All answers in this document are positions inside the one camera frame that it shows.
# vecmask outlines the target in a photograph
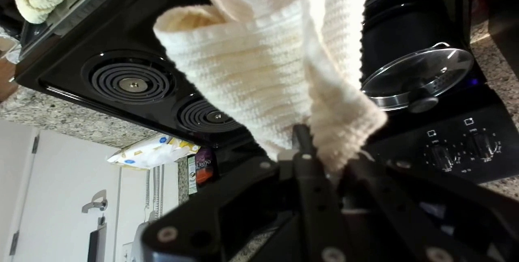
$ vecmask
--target stove control knob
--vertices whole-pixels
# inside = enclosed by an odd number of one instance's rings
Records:
[[[450,171],[454,165],[454,160],[450,157],[449,150],[445,146],[433,146],[432,157],[436,167],[443,171]]]
[[[484,133],[473,134],[467,143],[470,153],[480,159],[491,159],[495,148],[491,144],[488,135]]]

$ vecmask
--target control panel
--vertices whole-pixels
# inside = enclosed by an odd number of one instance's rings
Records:
[[[519,174],[519,133],[497,103],[368,144],[379,161],[404,160],[484,183]]]

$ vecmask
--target door hinge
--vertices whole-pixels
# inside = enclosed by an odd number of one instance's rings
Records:
[[[17,231],[13,235],[13,241],[11,242],[11,250],[9,250],[9,256],[13,256],[16,253],[16,246],[18,245],[18,236],[20,236],[20,231]]]
[[[34,138],[32,153],[36,153],[39,144],[39,134]]]

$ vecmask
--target cabinet door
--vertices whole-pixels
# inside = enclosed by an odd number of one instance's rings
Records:
[[[34,127],[0,120],[0,261],[10,261],[31,175]]]
[[[14,262],[113,261],[120,168],[106,159],[115,151],[52,131],[40,133]],[[81,212],[87,203],[103,200],[106,210]],[[105,228],[98,230],[102,216]]]

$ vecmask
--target burner center cap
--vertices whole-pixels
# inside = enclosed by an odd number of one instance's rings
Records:
[[[222,123],[229,119],[229,116],[223,114],[221,111],[213,111],[207,114],[207,120],[213,123]]]
[[[125,79],[121,79],[118,85],[126,92],[144,92],[148,88],[146,81],[136,77],[127,77]]]

